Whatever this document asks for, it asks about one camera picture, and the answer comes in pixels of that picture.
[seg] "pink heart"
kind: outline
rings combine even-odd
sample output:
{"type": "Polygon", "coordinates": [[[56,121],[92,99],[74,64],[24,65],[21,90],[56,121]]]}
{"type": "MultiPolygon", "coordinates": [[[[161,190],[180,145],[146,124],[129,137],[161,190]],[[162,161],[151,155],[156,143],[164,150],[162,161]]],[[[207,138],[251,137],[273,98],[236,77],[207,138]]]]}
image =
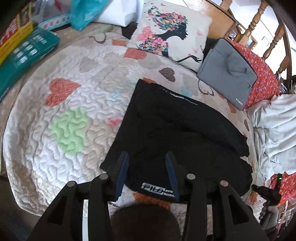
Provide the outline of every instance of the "pink heart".
{"type": "Polygon", "coordinates": [[[144,41],[145,39],[147,39],[147,36],[144,34],[139,34],[137,37],[137,41],[144,41]]]}
{"type": "Polygon", "coordinates": [[[52,93],[46,98],[46,105],[50,106],[51,108],[58,105],[80,86],[80,84],[74,83],[67,79],[54,79],[49,85],[49,89],[52,93]]]}
{"type": "Polygon", "coordinates": [[[116,127],[117,125],[119,125],[119,124],[122,122],[122,120],[120,120],[120,119],[114,119],[114,120],[109,119],[108,122],[109,122],[109,125],[112,126],[112,127],[114,128],[114,127],[116,127]]]}

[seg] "gray laptop sleeve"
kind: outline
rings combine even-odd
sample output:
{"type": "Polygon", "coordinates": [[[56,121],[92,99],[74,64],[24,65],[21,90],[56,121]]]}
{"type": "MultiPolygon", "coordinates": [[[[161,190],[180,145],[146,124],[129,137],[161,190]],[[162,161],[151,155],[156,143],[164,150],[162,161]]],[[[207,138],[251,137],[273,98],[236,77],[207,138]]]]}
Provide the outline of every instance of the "gray laptop sleeve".
{"type": "Polygon", "coordinates": [[[239,110],[244,108],[257,80],[247,60],[225,39],[219,39],[210,49],[197,77],[239,110]]]}

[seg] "wooden baluster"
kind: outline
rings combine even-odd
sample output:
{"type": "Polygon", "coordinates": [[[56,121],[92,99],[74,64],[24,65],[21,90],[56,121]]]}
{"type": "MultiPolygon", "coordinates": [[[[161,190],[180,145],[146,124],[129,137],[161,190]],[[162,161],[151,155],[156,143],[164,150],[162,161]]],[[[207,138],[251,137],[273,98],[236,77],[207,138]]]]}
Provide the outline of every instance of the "wooden baluster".
{"type": "Polygon", "coordinates": [[[259,23],[261,15],[264,13],[264,10],[266,9],[267,6],[268,4],[264,0],[261,0],[261,4],[258,8],[258,12],[255,14],[248,29],[244,32],[244,34],[241,36],[241,38],[238,41],[240,44],[244,46],[246,45],[246,43],[249,40],[249,37],[251,36],[252,31],[255,29],[256,25],[259,23]]]}
{"type": "Polygon", "coordinates": [[[274,49],[274,47],[277,45],[278,41],[283,37],[283,35],[285,34],[285,28],[282,24],[280,24],[276,30],[274,39],[272,40],[272,42],[270,43],[269,48],[265,51],[265,53],[263,54],[262,59],[265,61],[271,54],[271,51],[274,49]]]}
{"type": "Polygon", "coordinates": [[[241,35],[242,35],[241,33],[237,33],[236,37],[234,38],[234,41],[238,42],[241,35]]]}
{"type": "Polygon", "coordinates": [[[228,11],[231,3],[232,3],[233,0],[222,0],[222,3],[220,4],[220,7],[222,9],[224,9],[225,11],[228,11]]]}
{"type": "Polygon", "coordinates": [[[281,74],[290,64],[290,57],[286,55],[284,60],[281,62],[278,72],[281,74]]]}

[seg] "brown striped heart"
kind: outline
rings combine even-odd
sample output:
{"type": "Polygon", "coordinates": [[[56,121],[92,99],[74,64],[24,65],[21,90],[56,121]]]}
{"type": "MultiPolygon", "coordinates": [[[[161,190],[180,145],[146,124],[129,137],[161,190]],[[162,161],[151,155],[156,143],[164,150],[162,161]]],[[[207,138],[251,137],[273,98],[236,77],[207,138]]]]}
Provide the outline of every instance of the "brown striped heart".
{"type": "Polygon", "coordinates": [[[176,78],[174,77],[175,71],[171,68],[164,68],[159,71],[159,73],[171,82],[175,82],[176,78]]]}

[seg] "orange heart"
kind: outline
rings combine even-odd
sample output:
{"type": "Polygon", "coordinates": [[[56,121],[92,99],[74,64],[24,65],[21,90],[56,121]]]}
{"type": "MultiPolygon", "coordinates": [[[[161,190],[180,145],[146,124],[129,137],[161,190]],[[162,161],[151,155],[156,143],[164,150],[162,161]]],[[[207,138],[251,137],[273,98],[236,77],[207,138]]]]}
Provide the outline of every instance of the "orange heart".
{"type": "Polygon", "coordinates": [[[126,41],[125,40],[112,40],[112,45],[117,45],[117,46],[126,46],[126,41]]]}
{"type": "Polygon", "coordinates": [[[124,58],[133,58],[133,59],[145,59],[147,53],[138,49],[128,48],[124,54],[124,58]]]}
{"type": "Polygon", "coordinates": [[[230,112],[235,114],[237,112],[237,109],[229,101],[227,101],[227,104],[229,106],[230,112]]]}
{"type": "Polygon", "coordinates": [[[217,92],[217,94],[218,94],[218,96],[220,96],[220,98],[221,99],[225,99],[221,94],[219,94],[218,92],[217,92]]]}
{"type": "Polygon", "coordinates": [[[257,196],[258,196],[258,194],[252,190],[252,192],[250,194],[250,202],[251,202],[251,204],[254,205],[255,202],[257,202],[257,196]]]}
{"type": "Polygon", "coordinates": [[[146,81],[148,84],[157,84],[154,80],[151,80],[151,79],[146,78],[146,77],[144,77],[143,80],[146,81]]]}
{"type": "Polygon", "coordinates": [[[67,79],[54,79],[49,85],[49,89],[52,93],[46,98],[46,105],[50,107],[58,105],[80,86],[80,84],[67,79]]]}
{"type": "Polygon", "coordinates": [[[140,204],[153,204],[153,205],[158,205],[158,206],[164,207],[167,210],[170,210],[170,205],[171,205],[170,202],[166,202],[166,201],[154,198],[154,197],[148,197],[148,196],[138,193],[138,192],[133,193],[133,196],[134,196],[135,200],[140,204]]]}

